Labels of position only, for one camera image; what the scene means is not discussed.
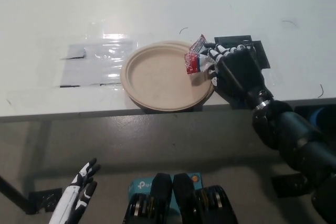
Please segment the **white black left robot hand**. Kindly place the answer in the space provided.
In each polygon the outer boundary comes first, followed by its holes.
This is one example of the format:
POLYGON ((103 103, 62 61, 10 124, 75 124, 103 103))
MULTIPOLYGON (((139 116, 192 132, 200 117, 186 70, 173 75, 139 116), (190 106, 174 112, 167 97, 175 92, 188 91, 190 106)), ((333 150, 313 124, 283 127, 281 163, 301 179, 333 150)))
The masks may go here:
POLYGON ((79 223, 96 190, 97 182, 94 181, 93 176, 100 167, 96 158, 83 166, 62 194, 50 223, 79 223))

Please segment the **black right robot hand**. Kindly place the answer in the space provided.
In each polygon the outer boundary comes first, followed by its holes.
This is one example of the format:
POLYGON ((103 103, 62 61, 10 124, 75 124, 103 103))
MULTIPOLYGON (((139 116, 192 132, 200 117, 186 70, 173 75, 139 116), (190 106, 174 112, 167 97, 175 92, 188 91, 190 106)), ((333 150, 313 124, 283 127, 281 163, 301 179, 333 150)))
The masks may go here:
POLYGON ((251 110, 274 99, 246 46, 224 48, 220 44, 206 43, 202 54, 214 62, 208 74, 219 93, 244 103, 251 110))

